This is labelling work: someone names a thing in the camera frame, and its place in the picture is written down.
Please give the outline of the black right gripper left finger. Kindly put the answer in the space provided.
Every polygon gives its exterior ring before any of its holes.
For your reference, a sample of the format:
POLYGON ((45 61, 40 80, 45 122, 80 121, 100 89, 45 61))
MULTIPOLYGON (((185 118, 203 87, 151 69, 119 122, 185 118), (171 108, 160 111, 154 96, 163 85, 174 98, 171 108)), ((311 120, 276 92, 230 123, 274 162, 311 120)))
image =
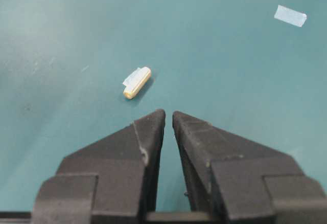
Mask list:
POLYGON ((33 223, 141 223, 155 210, 165 111, 158 109, 68 156, 44 181, 33 223))

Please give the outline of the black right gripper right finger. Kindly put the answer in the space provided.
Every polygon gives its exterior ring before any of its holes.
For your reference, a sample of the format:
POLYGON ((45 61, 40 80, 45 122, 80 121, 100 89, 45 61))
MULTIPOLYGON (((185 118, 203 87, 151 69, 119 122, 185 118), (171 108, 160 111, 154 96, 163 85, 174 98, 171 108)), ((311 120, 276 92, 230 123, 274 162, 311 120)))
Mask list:
POLYGON ((289 154, 175 111, 193 211, 225 223, 326 223, 326 193, 289 154))

